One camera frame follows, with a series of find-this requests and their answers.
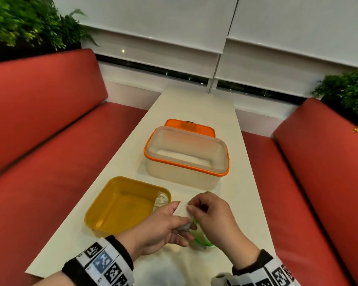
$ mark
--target white roller blind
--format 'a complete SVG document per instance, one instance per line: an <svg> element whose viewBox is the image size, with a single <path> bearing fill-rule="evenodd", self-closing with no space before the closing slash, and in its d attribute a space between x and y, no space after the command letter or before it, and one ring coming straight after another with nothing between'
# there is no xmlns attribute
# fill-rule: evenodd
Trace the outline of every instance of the white roller blind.
<svg viewBox="0 0 358 286"><path fill-rule="evenodd" d="M239 0L228 38L358 67L358 0Z"/></svg>
<svg viewBox="0 0 358 286"><path fill-rule="evenodd" d="M237 0L54 0L84 25L222 53Z"/></svg>

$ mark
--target yellow plastic container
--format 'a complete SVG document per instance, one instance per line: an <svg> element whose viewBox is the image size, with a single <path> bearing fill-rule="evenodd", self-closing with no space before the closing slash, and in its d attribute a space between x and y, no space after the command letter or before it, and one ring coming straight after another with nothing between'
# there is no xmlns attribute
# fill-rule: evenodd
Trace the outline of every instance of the yellow plastic container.
<svg viewBox="0 0 358 286"><path fill-rule="evenodd" d="M164 187L125 177L112 178L86 211L85 224L93 230L119 234L149 216L161 192L171 202L171 193Z"/></svg>

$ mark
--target green object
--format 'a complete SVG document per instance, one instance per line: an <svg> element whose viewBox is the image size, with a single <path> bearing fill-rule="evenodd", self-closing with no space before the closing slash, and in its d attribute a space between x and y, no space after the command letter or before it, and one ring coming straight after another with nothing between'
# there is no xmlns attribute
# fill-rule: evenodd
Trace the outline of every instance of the green object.
<svg viewBox="0 0 358 286"><path fill-rule="evenodd" d="M95 43L74 14L84 15L76 9L62 16L52 0L0 0L0 41L8 46L15 46L20 38L33 46L46 41L55 49L65 49L82 39Z"/></svg>
<svg viewBox="0 0 358 286"><path fill-rule="evenodd" d="M343 75L328 75L312 92L315 96L335 96L344 108L358 114L358 69Z"/></svg>
<svg viewBox="0 0 358 286"><path fill-rule="evenodd" d="M199 245L205 246L205 247L212 247L213 244L208 240L206 235L204 234L203 230L201 229L199 223L194 220L194 223L198 227L197 230L190 230L190 233L194 236L195 242Z"/></svg>

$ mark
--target right hand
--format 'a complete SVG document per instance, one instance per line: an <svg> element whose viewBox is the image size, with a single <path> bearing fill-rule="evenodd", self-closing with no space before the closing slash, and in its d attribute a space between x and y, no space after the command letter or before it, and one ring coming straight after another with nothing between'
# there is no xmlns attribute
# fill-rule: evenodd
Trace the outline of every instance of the right hand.
<svg viewBox="0 0 358 286"><path fill-rule="evenodd" d="M194 216L212 244L229 258L236 269L257 261L260 250L240 230L229 204L211 192L196 195L188 202L187 211ZM200 209L204 204L207 212Z"/></svg>

